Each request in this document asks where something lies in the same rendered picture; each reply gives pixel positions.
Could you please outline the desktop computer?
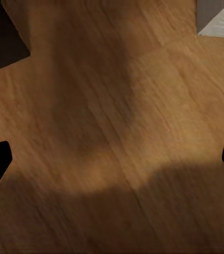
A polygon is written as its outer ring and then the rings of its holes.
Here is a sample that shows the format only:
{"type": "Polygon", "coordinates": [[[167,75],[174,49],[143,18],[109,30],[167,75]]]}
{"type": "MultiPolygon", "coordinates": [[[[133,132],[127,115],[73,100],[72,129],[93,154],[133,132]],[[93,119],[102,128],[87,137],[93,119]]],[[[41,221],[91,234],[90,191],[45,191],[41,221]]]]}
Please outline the desktop computer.
{"type": "Polygon", "coordinates": [[[196,0],[197,35],[224,38],[224,0],[196,0]]]}

